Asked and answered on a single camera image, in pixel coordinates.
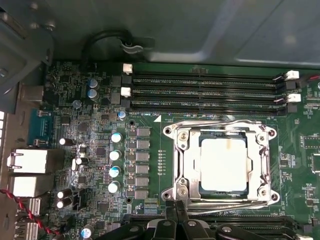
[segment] integrated circuit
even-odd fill
[[[130,129],[130,130],[128,131],[128,136],[129,136],[129,137],[135,137],[135,136],[137,136],[137,131],[136,131],[135,129]]]
[[[86,176],[79,176],[78,184],[86,184],[86,183],[87,183],[87,177]]]
[[[133,190],[127,190],[127,191],[125,192],[125,196],[126,196],[126,197],[134,197],[134,196],[135,196],[135,191],[133,191]]]
[[[135,161],[136,160],[136,153],[134,152],[127,152],[126,153],[126,159],[129,161]]]
[[[149,137],[150,136],[150,128],[138,128],[138,137]]]
[[[61,116],[61,125],[70,125],[70,116],[63,115]]]
[[[134,173],[135,170],[136,170],[136,168],[135,168],[134,165],[129,165],[129,166],[126,167],[126,171],[127,171],[128,173]]]
[[[135,166],[135,173],[148,174],[149,173],[149,165],[148,164],[137,164]]]
[[[135,186],[136,187],[148,187],[149,178],[146,176],[137,176],[135,178]]]
[[[99,202],[98,206],[99,206],[100,212],[102,213],[107,212],[109,209],[109,204],[107,202]]]
[[[135,179],[133,177],[127,177],[126,184],[130,184],[130,185],[135,184]]]
[[[149,192],[147,189],[136,189],[134,192],[134,198],[135,199],[147,199],[149,195]]]
[[[137,152],[136,153],[136,160],[139,162],[148,162],[150,155],[148,152]]]
[[[149,140],[137,140],[136,141],[137,149],[148,149],[150,147]]]
[[[105,229],[105,221],[97,221],[95,223],[95,229],[97,230]]]
[[[135,149],[137,147],[137,143],[135,141],[129,141],[128,142],[128,148],[129,149]]]

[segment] black cable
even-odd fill
[[[112,37],[118,38],[123,44],[129,46],[133,42],[133,36],[128,30],[104,30],[94,34],[93,36],[89,37],[82,48],[80,70],[85,70],[85,67],[89,62],[90,49],[92,45],[99,40]]]

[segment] white clip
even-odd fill
[[[124,63],[122,70],[127,75],[132,74],[133,73],[133,65],[129,64],[129,63]]]

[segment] silver capacitor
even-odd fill
[[[96,101],[99,98],[99,93],[93,88],[88,91],[87,95],[92,101]]]

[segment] blue capacitor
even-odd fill
[[[124,121],[124,120],[126,119],[126,117],[127,117],[127,114],[126,114],[125,111],[120,111],[120,112],[118,112],[118,118],[119,118],[119,120]]]

